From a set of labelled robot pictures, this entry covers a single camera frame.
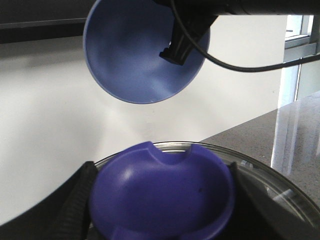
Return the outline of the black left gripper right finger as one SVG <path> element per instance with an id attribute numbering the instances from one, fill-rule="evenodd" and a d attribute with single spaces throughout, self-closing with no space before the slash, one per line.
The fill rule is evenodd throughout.
<path id="1" fill-rule="evenodd" d="M 229 167 L 235 183 L 235 207 L 224 230 L 226 240 L 318 240 L 320 231 L 294 216 L 240 173 Z"/>

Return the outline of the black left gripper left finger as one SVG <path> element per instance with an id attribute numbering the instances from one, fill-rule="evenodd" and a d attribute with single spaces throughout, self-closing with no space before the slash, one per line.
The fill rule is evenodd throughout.
<path id="1" fill-rule="evenodd" d="M 85 240 L 91 222 L 88 200 L 96 166 L 85 162 L 41 202 L 4 223 L 2 240 Z"/>

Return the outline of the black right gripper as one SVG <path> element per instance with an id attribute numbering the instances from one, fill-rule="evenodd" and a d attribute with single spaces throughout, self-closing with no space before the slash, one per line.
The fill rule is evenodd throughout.
<path id="1" fill-rule="evenodd" d="M 178 17 L 192 40 L 205 51 L 212 23 L 221 15 L 319 15 L 318 0 L 174 0 Z M 159 56 L 175 65 L 184 65 L 196 47 L 178 24 L 171 41 Z"/>

